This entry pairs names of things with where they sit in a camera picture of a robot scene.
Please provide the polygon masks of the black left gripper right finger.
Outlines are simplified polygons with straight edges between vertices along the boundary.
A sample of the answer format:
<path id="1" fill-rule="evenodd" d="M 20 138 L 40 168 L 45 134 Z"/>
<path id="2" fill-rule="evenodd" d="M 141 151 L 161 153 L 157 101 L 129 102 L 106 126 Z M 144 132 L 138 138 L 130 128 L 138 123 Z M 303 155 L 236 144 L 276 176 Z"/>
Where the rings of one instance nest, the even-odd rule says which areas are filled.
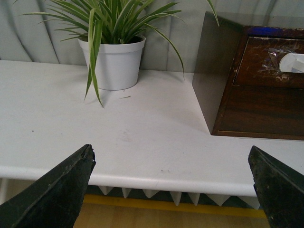
<path id="1" fill-rule="evenodd" d="M 302 228 L 304 176 L 256 146 L 250 150 L 248 163 L 270 227 Z"/>

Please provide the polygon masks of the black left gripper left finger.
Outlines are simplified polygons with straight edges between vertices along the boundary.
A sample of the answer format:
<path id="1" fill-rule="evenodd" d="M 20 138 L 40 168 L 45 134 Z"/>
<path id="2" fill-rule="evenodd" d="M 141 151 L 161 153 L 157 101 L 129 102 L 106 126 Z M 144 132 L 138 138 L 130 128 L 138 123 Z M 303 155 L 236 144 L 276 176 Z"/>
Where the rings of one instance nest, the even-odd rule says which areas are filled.
<path id="1" fill-rule="evenodd" d="M 95 153 L 86 144 L 0 206 L 2 228 L 72 228 L 79 216 Z"/>

